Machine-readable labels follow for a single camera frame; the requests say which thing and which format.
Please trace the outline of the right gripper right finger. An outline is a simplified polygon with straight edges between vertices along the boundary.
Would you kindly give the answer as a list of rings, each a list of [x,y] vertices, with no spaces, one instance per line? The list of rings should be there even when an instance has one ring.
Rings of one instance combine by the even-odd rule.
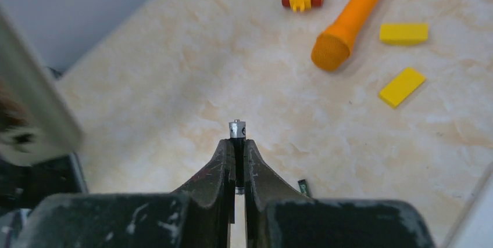
[[[434,247],[424,218],[401,200],[314,199],[244,146],[248,247]]]

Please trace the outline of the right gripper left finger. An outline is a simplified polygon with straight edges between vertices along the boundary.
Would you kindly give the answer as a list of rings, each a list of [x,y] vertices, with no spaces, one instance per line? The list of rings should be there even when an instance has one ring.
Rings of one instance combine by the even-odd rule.
[[[234,144],[170,193],[56,194],[29,215],[14,247],[229,247]]]

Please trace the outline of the green battery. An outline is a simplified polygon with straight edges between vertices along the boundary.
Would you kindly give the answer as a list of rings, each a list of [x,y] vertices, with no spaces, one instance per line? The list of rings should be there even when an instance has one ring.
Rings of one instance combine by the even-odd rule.
[[[301,179],[298,181],[298,186],[299,186],[299,190],[300,192],[307,196],[307,197],[312,197],[312,194],[311,194],[311,191],[310,191],[310,188],[309,188],[309,185],[308,185],[308,182],[307,180],[305,179]]]

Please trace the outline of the white air conditioner remote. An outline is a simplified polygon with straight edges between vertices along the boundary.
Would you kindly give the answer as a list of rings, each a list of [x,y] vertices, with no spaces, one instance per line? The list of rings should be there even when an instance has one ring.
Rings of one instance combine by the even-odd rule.
[[[30,166],[75,152],[83,132],[49,69],[1,12],[1,159]]]

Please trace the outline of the white remote with dark screen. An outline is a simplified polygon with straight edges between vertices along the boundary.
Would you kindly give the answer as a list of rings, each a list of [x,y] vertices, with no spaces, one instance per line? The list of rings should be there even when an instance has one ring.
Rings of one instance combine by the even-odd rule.
[[[492,166],[479,180],[442,247],[492,247]]]

